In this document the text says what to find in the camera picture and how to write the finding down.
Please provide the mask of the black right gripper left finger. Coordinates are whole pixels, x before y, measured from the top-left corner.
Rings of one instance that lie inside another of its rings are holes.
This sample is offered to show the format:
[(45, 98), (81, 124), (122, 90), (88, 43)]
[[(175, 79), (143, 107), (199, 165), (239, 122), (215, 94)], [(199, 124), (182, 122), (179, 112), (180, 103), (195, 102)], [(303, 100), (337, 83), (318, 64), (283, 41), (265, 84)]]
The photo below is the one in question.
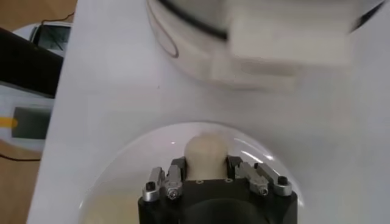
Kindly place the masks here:
[(172, 201), (177, 200), (182, 195), (185, 180), (186, 160), (184, 157), (172, 160), (167, 172), (161, 167), (154, 167), (142, 188), (142, 200), (158, 201), (163, 197)]

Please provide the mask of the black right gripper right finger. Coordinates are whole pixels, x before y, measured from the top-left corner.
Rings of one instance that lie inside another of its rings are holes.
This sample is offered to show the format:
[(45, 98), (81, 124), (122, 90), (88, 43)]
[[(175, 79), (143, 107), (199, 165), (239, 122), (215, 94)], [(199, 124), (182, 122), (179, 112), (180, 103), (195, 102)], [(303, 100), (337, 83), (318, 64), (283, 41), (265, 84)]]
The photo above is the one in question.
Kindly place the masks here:
[(238, 156), (227, 156), (227, 177), (229, 179), (246, 179), (251, 192), (266, 197), (272, 192), (281, 197), (292, 194), (292, 184), (286, 176), (279, 175), (266, 163), (255, 163), (251, 166)]

